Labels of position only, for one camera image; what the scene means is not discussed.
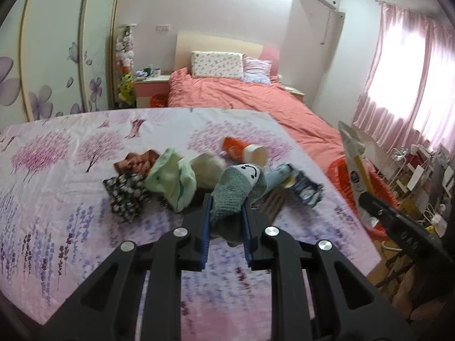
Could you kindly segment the blue snack packet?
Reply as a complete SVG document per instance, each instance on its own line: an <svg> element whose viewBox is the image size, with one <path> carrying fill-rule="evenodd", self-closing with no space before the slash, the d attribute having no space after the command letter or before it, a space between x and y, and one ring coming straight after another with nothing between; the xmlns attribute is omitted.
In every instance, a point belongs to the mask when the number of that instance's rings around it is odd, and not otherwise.
<svg viewBox="0 0 455 341"><path fill-rule="evenodd" d="M295 174L295 184L291 187L293 196L309 208L314 208L323 198L324 185L309 179L303 171Z"/></svg>

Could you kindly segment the grey smiley face sock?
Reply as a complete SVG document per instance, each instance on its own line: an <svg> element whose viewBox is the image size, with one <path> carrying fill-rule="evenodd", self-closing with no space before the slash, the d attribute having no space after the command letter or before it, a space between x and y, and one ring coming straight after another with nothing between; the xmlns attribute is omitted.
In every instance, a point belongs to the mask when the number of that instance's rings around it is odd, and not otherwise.
<svg viewBox="0 0 455 341"><path fill-rule="evenodd" d="M266 189L264 173L257 165L246 163L229 166L211 193L213 203L210 222L216 224L239 213L246 199L260 199Z"/></svg>

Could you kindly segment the cluttered desk shelf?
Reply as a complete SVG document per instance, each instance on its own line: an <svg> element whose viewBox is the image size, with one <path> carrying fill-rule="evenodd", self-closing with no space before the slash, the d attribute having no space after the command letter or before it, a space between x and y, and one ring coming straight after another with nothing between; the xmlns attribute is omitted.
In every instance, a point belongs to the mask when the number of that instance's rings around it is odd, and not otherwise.
<svg viewBox="0 0 455 341"><path fill-rule="evenodd" d="M412 152L392 192L399 210L416 220L432 234L446 232L454 187L454 157L443 145L429 150L411 145Z"/></svg>

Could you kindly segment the floral purple table cloth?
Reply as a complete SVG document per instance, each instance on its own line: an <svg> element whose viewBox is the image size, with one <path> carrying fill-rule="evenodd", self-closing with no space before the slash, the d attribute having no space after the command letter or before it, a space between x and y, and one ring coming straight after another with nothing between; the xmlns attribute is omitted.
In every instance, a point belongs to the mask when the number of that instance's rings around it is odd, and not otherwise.
<svg viewBox="0 0 455 341"><path fill-rule="evenodd" d="M161 192L144 187L115 203L105 182L128 154L173 151L183 163L222 155L231 136L268 151L323 187L308 207L289 199L275 224L296 239L332 242L363 274L380 261L372 240L322 171L277 118L226 109L146 109L67 115L1 133L1 293L45 323L123 241L154 242L182 222Z"/></svg>

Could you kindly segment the white yellow box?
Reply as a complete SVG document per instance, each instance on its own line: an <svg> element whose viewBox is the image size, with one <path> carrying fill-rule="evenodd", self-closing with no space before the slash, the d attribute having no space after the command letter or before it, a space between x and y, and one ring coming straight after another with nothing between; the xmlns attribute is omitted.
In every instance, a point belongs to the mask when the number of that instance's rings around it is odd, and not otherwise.
<svg viewBox="0 0 455 341"><path fill-rule="evenodd" d="M338 126L345 150L349 181L354 195L355 206L359 213L359 219L366 229L371 230L376 227L379 220L370 216L370 214L359 204L361 194L364 192L373 193L373 185L369 178L369 171L365 166L365 145L354 128L342 121L339 121Z"/></svg>

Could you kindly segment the black white floral cloth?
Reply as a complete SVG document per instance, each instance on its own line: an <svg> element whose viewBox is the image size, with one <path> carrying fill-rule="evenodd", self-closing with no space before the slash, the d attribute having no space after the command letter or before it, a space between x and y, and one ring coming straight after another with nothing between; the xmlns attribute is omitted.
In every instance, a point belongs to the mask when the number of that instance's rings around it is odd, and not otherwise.
<svg viewBox="0 0 455 341"><path fill-rule="evenodd" d="M151 199L144 181L144 176L134 173L103 180L111 213L121 223L131 223L143 214L145 204Z"/></svg>

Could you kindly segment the light blue tube bottle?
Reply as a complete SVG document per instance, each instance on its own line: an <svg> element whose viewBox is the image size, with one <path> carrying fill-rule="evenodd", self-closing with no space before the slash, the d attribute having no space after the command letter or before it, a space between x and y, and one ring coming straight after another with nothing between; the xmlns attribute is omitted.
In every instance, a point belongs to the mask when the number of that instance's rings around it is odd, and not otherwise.
<svg viewBox="0 0 455 341"><path fill-rule="evenodd" d="M289 189L296 184L297 172L291 164L281 164L276 168L271 169L264 175L266 182L266 189L264 194L267 195L276 187L283 187Z"/></svg>

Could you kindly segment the pink window curtain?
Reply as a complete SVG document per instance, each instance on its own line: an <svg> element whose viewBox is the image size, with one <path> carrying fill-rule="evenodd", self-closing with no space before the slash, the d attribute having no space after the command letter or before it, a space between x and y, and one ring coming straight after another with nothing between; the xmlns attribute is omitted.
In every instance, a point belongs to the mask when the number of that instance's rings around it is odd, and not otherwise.
<svg viewBox="0 0 455 341"><path fill-rule="evenodd" d="M454 151L454 28L382 3L376 51L352 124L385 151Z"/></svg>

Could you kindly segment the brown patterned cloth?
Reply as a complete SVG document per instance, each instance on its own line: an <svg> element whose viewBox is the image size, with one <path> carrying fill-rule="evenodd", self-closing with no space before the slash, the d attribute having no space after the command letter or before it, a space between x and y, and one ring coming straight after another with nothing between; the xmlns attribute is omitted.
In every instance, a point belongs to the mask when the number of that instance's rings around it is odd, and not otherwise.
<svg viewBox="0 0 455 341"><path fill-rule="evenodd" d="M130 152L124 160L114 163L113 167L120 176L134 173L147 177L159 157L160 154L152 149L142 154Z"/></svg>

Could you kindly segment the light green cloth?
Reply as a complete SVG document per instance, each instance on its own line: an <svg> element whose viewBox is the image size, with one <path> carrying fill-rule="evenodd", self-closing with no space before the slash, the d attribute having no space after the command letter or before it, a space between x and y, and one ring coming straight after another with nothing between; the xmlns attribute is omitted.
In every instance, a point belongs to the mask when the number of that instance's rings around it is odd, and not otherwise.
<svg viewBox="0 0 455 341"><path fill-rule="evenodd" d="M176 213L191 204L197 191L197 180L190 163L172 148L158 157L144 185L150 192L162 194Z"/></svg>

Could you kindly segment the red white paper cup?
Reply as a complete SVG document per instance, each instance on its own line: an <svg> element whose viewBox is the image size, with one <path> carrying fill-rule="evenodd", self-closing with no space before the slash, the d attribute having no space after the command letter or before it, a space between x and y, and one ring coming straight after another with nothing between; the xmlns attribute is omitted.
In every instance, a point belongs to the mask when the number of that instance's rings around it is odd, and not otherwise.
<svg viewBox="0 0 455 341"><path fill-rule="evenodd" d="M257 145L234 137L224 137L221 148L236 162L252 163L264 168L268 163L268 150Z"/></svg>

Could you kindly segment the beige crumpled cloth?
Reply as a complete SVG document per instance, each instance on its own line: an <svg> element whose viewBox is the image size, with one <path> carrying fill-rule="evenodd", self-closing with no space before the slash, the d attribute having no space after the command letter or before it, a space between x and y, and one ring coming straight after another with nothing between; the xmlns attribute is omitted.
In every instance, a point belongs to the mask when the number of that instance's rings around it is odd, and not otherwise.
<svg viewBox="0 0 455 341"><path fill-rule="evenodd" d="M227 168L227 163L219 155L205 152L193 158L190 166L195 174L197 188L213 190Z"/></svg>

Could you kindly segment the far side nightstand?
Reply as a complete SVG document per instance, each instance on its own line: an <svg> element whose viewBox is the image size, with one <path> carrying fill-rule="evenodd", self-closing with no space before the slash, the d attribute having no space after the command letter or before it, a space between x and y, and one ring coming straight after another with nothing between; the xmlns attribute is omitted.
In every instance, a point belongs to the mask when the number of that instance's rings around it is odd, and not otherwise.
<svg viewBox="0 0 455 341"><path fill-rule="evenodd" d="M304 102L305 94L292 86L284 86L284 89L293 95L299 102Z"/></svg>

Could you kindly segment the pink white nightstand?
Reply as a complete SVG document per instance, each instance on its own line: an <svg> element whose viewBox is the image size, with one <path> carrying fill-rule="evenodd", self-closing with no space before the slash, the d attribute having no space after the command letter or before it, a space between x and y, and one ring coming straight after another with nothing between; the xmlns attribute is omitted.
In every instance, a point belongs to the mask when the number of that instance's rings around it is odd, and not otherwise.
<svg viewBox="0 0 455 341"><path fill-rule="evenodd" d="M135 82L136 107L165 108L168 106L170 76L145 78Z"/></svg>

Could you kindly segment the hanging plush toy stack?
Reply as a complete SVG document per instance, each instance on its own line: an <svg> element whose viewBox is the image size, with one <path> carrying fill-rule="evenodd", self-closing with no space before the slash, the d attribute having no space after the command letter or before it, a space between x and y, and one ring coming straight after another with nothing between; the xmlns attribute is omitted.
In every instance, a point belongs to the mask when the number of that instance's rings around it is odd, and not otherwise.
<svg viewBox="0 0 455 341"><path fill-rule="evenodd" d="M120 107L134 107L136 104L133 27L134 25L121 26L116 39L116 68L119 74L117 89Z"/></svg>

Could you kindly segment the pink striped pillow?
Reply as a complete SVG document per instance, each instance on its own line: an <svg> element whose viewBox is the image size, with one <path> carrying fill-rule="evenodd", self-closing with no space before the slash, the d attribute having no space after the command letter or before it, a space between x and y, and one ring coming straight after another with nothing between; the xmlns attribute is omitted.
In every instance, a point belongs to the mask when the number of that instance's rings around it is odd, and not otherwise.
<svg viewBox="0 0 455 341"><path fill-rule="evenodd" d="M270 60L244 57L243 81L269 86L271 84L272 62Z"/></svg>

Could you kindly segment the salmon pink bed duvet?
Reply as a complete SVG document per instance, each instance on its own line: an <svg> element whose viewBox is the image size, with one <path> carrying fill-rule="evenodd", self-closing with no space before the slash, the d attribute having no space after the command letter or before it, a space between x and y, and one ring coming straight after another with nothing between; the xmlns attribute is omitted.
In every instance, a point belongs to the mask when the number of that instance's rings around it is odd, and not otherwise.
<svg viewBox="0 0 455 341"><path fill-rule="evenodd" d="M269 86L232 78L194 78L187 68L169 80L170 107L255 110L268 113L322 170L344 156L339 132L277 81Z"/></svg>

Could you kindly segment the white floral pillow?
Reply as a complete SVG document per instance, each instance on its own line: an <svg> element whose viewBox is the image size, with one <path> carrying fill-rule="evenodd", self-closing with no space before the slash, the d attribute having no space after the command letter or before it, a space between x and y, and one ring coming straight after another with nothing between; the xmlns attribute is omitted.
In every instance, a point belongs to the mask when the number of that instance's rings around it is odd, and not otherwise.
<svg viewBox="0 0 455 341"><path fill-rule="evenodd" d="M238 52L193 51L191 74L195 78L243 79L243 54Z"/></svg>

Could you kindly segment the floral sliding wardrobe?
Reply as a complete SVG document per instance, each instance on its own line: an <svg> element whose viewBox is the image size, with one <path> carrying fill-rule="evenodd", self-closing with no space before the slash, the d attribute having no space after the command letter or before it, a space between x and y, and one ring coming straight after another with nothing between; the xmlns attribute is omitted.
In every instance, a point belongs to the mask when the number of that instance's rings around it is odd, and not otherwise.
<svg viewBox="0 0 455 341"><path fill-rule="evenodd" d="M113 105L117 0L16 0L1 23L1 128Z"/></svg>

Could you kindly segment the beige pink headboard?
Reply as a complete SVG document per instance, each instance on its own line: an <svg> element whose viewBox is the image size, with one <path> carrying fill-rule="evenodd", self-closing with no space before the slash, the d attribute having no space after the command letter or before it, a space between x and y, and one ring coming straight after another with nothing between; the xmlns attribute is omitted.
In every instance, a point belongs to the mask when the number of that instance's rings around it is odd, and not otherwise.
<svg viewBox="0 0 455 341"><path fill-rule="evenodd" d="M191 67L193 51L239 52L246 56L272 62L271 75L278 75L280 52L278 49L248 41L209 36L199 32L179 32L174 57L174 68Z"/></svg>

